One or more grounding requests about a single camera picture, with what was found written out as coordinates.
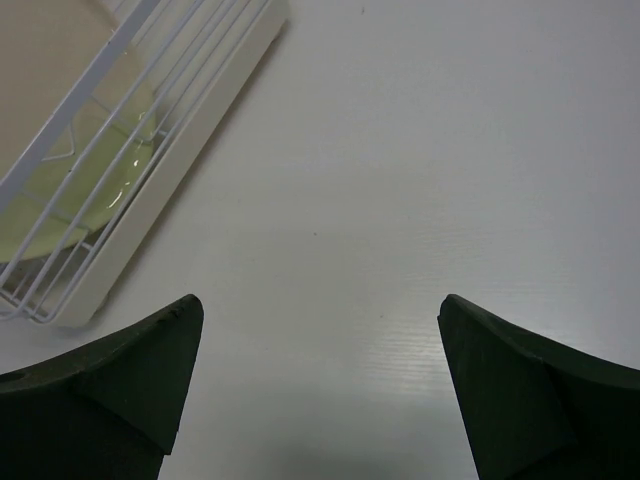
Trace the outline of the cream plate green section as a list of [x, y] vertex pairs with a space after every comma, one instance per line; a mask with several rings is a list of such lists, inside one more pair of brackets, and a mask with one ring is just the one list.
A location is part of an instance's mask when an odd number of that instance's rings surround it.
[[45, 161], [1, 212], [1, 261], [8, 263], [37, 222], [30, 260], [68, 248], [104, 227], [154, 153], [156, 117], [143, 62], [129, 48], [58, 137]]

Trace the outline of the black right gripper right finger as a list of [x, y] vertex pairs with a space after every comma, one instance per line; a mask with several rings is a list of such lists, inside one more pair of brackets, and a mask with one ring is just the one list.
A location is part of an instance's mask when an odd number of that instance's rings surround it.
[[638, 478], [638, 370], [455, 294], [438, 326], [479, 478]]

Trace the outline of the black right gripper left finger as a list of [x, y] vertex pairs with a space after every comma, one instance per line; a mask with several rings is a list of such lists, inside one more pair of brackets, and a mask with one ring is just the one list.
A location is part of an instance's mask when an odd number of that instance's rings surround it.
[[202, 303], [189, 294], [2, 374], [2, 478], [157, 478], [176, 441], [203, 323]]

